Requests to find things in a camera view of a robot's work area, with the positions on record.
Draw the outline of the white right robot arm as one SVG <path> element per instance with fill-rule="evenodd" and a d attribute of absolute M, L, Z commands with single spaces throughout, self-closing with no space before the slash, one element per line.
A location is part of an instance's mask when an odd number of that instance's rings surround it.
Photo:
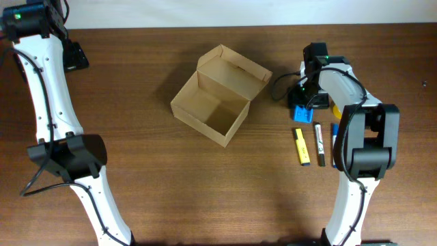
<path fill-rule="evenodd" d="M 341 112 L 333 159 L 339 190 L 333 214 L 322 230 L 321 245 L 360 245 L 370 198 L 397 157 L 400 112 L 372 96 L 344 56 L 331 56 L 323 42 L 303 50 L 300 79 L 287 90 L 289 107 Z"/>

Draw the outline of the yellow highlighter pen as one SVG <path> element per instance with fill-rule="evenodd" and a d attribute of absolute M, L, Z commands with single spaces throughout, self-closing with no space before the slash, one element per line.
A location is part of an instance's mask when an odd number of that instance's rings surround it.
<path fill-rule="evenodd" d="M 298 155 L 300 159 L 300 164 L 302 166 L 310 166 L 311 161 L 309 158 L 309 153 L 307 150 L 307 145 L 305 142 L 305 138 L 303 137 L 302 130 L 300 128 L 294 129 L 294 138 L 296 142 L 296 147 L 298 150 Z"/>

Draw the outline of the blue whiteboard marker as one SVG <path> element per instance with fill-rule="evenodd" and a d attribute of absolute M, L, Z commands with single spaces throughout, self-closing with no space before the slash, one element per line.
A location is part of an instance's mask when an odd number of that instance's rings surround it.
<path fill-rule="evenodd" d="M 338 124 L 333 124 L 333 128 L 332 128 L 332 147 L 333 147 L 333 167 L 337 168 L 335 160 L 334 160 L 334 147 L 335 147 L 335 143 L 336 143 L 336 139 L 337 139 L 337 135 L 338 135 L 338 130 L 339 130 L 339 125 Z"/>

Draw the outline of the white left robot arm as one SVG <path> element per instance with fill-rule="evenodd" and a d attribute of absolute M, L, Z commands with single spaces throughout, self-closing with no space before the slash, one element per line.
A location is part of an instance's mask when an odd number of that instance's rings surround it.
<path fill-rule="evenodd" d="M 12 43 L 4 53 L 13 53 L 29 86 L 36 115 L 37 144 L 28 147 L 27 154 L 39 169 L 20 196 L 70 187 L 80 199 L 99 245 L 135 245 L 109 187 L 104 141 L 99 135 L 85 134 L 72 106 L 65 74 L 88 68 L 89 62 L 65 27 L 69 13 L 67 1 L 27 1 L 2 12 L 1 28 Z M 62 181 L 32 190 L 44 171 Z"/>

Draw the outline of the yellow tape roll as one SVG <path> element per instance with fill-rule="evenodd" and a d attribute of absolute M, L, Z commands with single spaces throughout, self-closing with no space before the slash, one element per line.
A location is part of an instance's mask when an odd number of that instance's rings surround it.
<path fill-rule="evenodd" d="M 339 120 L 342 117 L 342 112 L 340 112 L 339 108 L 337 107 L 337 105 L 333 106 L 333 114 L 336 118 L 338 118 Z"/>

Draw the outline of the black whiteboard marker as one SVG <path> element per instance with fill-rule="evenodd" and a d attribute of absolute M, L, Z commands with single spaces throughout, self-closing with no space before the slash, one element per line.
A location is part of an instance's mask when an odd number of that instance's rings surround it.
<path fill-rule="evenodd" d="M 315 129 L 315 138 L 317 143 L 317 151 L 318 151 L 318 162 L 321 167 L 325 167 L 325 153 L 324 153 L 324 142 L 322 137 L 322 127 L 319 122 L 315 122 L 314 124 Z"/>

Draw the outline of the brown cardboard box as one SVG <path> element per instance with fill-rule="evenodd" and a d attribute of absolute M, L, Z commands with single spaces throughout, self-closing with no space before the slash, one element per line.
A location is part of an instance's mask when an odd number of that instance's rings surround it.
<path fill-rule="evenodd" d="M 173 116 L 225 147 L 271 77 L 268 69 L 220 44 L 199 58 L 171 101 Z"/>

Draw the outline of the blue whiteboard eraser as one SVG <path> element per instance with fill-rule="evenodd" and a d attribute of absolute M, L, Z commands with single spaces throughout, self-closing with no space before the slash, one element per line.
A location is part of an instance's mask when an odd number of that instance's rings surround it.
<path fill-rule="evenodd" d="M 296 105 L 294 107 L 293 121 L 310 124 L 313 121 L 313 109 L 306 109 Z"/>

